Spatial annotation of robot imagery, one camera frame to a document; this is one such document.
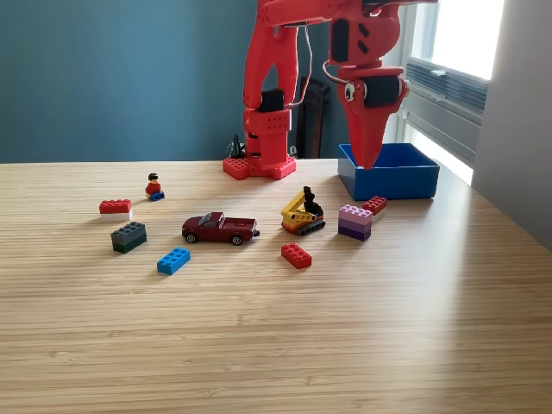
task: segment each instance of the toy excavator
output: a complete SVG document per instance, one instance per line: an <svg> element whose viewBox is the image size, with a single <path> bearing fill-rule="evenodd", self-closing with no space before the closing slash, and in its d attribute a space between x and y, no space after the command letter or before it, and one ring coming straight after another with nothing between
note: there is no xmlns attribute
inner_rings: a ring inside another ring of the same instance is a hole
<svg viewBox="0 0 552 414"><path fill-rule="evenodd" d="M314 202L314 194L310 187L305 187L282 210L282 227L296 235L308 235L322 229L326 222L322 208Z"/></svg>

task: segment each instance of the blue bin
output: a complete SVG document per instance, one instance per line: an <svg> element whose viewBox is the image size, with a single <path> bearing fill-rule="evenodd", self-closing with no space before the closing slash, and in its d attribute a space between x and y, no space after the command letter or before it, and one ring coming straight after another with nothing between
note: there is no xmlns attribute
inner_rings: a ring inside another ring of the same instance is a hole
<svg viewBox="0 0 552 414"><path fill-rule="evenodd" d="M350 144L340 145L339 150L337 172L354 201L374 196L390 200L435 196L439 165L412 144L384 144L369 170L354 163Z"/></svg>

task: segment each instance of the toy truck wheel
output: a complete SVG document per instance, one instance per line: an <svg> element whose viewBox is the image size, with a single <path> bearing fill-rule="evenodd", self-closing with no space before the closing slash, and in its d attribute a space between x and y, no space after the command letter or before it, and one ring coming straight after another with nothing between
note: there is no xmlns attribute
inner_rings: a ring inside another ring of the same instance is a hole
<svg viewBox="0 0 552 414"><path fill-rule="evenodd" d="M242 244L242 238L239 235L233 235L232 238L230 239L230 241L235 246L239 246L239 245Z"/></svg>
<svg viewBox="0 0 552 414"><path fill-rule="evenodd" d="M186 241L189 243L195 243L198 241L198 238L193 233L188 233L185 238Z"/></svg>

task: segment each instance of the red pickup truck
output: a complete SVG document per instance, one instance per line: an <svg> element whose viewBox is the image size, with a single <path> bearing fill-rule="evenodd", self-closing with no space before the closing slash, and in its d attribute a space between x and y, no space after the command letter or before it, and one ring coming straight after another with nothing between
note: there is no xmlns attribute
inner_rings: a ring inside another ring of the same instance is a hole
<svg viewBox="0 0 552 414"><path fill-rule="evenodd" d="M182 236L189 243L198 240L206 242L231 242L236 246L243 241L257 237L256 220L252 218L228 218L223 213L209 213L203 217L192 217L182 226Z"/></svg>

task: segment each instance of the teal wall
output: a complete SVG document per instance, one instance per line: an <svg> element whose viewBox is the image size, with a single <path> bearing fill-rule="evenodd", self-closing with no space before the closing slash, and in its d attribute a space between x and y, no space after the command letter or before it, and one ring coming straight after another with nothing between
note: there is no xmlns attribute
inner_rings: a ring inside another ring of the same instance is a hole
<svg viewBox="0 0 552 414"><path fill-rule="evenodd" d="M0 0L0 162L221 159L242 134L255 9Z"/></svg>

